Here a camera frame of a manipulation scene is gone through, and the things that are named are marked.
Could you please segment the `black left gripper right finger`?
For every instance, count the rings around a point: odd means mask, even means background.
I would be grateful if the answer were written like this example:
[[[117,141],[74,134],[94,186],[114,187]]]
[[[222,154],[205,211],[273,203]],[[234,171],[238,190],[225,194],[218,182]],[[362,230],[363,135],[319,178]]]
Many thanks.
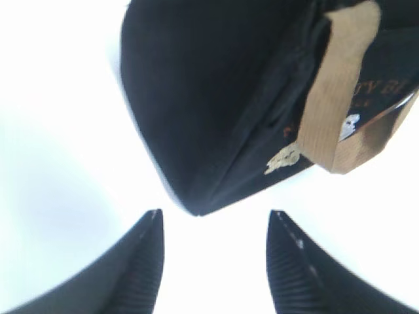
[[[284,211],[270,213],[266,273],[277,313],[414,313],[353,274]]]

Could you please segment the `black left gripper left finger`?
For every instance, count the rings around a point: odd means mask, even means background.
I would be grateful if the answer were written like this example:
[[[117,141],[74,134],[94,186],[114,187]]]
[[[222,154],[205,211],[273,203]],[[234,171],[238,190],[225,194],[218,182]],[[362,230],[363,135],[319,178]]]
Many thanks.
[[[164,268],[164,218],[150,210],[110,247],[93,242],[1,261],[2,313],[152,313]]]

